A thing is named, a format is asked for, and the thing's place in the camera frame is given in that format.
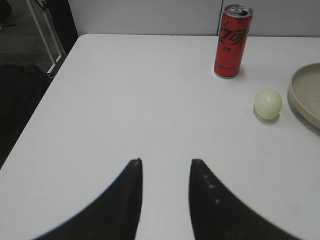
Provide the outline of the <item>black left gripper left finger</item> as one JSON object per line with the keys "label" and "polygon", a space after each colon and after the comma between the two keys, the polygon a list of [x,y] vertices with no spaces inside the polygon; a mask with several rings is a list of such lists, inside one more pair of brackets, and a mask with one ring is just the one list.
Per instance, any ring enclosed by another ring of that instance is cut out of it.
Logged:
{"label": "black left gripper left finger", "polygon": [[143,164],[130,160],[112,184],[78,214],[40,240],[133,240],[143,202]]}

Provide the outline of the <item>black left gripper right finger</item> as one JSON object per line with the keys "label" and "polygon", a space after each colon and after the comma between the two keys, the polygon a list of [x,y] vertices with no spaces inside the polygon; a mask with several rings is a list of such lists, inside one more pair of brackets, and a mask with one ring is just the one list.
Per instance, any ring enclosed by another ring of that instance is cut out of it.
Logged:
{"label": "black left gripper right finger", "polygon": [[294,240],[239,200],[201,159],[193,159],[189,214],[196,240]]}

